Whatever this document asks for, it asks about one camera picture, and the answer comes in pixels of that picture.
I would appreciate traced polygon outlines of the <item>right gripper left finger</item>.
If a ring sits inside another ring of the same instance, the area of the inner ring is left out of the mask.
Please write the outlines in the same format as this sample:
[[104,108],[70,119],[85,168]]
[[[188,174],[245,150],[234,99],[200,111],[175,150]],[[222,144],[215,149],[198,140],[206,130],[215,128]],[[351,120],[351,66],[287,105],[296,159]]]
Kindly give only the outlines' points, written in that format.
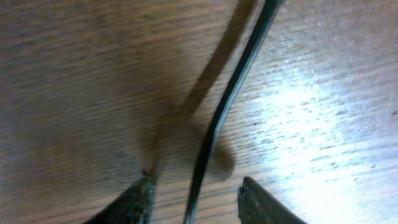
[[118,198],[83,224],[148,224],[154,203],[157,179],[144,174]]

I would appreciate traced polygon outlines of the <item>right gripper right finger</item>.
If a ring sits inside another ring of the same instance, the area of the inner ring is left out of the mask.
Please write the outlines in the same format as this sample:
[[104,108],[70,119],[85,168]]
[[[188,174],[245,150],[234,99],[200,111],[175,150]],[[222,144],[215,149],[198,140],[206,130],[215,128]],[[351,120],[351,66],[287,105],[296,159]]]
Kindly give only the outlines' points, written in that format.
[[237,201],[241,224],[307,224],[252,177],[243,179]]

